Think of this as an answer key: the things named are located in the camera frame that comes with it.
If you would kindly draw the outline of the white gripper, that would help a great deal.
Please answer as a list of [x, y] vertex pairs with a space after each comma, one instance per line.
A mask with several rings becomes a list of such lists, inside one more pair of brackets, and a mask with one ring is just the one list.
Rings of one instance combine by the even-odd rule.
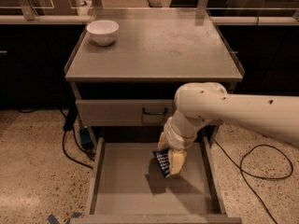
[[178, 175], [187, 157], [187, 151], [197, 136], [197, 129], [187, 120], [171, 117], [164, 125], [157, 150], [168, 149], [169, 174]]

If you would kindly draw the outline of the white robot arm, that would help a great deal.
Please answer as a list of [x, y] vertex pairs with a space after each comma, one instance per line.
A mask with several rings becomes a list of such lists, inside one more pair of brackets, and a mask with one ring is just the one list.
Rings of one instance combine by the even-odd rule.
[[220, 83], [187, 83], [164, 125], [154, 155], [164, 177], [180, 173], [197, 133], [215, 120], [299, 146], [299, 98], [231, 94]]

